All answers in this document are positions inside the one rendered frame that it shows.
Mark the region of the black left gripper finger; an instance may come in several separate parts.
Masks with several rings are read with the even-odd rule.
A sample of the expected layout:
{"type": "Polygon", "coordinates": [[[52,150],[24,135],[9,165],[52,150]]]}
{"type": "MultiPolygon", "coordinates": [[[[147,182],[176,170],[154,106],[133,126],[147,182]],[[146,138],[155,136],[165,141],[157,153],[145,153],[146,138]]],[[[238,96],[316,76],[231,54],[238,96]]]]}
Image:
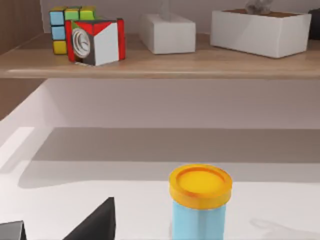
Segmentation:
{"type": "Polygon", "coordinates": [[[115,198],[108,197],[63,240],[115,240],[115,198]]]}

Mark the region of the blue jar with yellow lid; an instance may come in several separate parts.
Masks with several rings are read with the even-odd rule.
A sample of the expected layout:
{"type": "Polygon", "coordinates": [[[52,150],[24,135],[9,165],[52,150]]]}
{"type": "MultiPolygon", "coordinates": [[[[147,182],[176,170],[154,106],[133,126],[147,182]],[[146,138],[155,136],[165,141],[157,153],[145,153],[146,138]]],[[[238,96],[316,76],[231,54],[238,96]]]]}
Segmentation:
{"type": "Polygon", "coordinates": [[[224,240],[226,206],[233,181],[223,169],[186,164],[169,176],[172,240],[224,240]]]}

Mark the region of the wooden shelf board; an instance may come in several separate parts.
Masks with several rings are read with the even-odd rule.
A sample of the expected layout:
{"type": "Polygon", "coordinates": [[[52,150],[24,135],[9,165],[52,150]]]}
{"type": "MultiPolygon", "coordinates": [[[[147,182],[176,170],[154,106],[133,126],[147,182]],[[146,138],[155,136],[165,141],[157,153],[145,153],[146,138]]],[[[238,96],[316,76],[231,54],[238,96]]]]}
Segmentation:
{"type": "Polygon", "coordinates": [[[280,58],[214,48],[209,36],[196,38],[196,52],[154,55],[135,34],[126,38],[126,59],[102,66],[69,62],[54,55],[49,34],[0,55],[0,78],[99,79],[265,79],[320,80],[320,41],[306,52],[280,58]]]}

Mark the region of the red and white cube clock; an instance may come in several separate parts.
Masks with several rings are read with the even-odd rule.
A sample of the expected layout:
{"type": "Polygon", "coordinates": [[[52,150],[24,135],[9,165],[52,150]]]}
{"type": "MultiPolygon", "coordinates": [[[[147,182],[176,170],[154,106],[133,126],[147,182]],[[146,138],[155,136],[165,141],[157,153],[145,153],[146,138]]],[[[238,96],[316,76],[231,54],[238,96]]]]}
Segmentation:
{"type": "Polygon", "coordinates": [[[125,22],[122,18],[66,20],[68,60],[101,66],[126,58],[125,22]]]}

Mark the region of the colourful puzzle cube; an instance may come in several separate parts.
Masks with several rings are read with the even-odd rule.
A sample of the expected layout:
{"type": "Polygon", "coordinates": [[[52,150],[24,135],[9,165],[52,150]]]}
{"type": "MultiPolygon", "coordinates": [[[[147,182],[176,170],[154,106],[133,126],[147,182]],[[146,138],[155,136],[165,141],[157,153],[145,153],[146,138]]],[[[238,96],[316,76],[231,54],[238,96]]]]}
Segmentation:
{"type": "Polygon", "coordinates": [[[95,6],[56,6],[49,11],[52,49],[55,55],[68,53],[65,20],[102,20],[95,6]]]}

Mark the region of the white tissue box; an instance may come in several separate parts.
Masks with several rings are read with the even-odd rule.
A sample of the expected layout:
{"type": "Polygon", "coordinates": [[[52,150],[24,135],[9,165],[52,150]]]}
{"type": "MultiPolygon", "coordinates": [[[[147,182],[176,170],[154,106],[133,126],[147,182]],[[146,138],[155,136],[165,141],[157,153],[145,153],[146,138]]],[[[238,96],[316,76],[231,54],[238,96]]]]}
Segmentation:
{"type": "Polygon", "coordinates": [[[164,20],[159,14],[143,14],[139,37],[155,55],[184,54],[196,51],[196,23],[172,14],[164,20]]]}

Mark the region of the white rectangular planter box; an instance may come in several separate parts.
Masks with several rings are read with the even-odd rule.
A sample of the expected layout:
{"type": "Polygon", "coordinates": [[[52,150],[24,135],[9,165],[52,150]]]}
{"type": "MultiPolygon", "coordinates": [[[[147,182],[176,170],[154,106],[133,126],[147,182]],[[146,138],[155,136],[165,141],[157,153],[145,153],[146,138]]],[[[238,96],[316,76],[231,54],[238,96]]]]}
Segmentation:
{"type": "Polygon", "coordinates": [[[311,14],[272,12],[251,15],[244,9],[214,10],[210,44],[269,58],[283,58],[307,50],[311,14]]]}

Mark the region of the grey plant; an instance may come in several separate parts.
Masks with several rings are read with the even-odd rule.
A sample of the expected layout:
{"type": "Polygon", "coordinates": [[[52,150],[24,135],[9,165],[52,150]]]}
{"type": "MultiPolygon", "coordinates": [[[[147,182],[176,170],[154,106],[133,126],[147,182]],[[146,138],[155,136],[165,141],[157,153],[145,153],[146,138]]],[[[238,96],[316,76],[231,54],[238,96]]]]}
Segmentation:
{"type": "Polygon", "coordinates": [[[268,15],[274,0],[248,0],[245,10],[250,15],[268,15]]]}

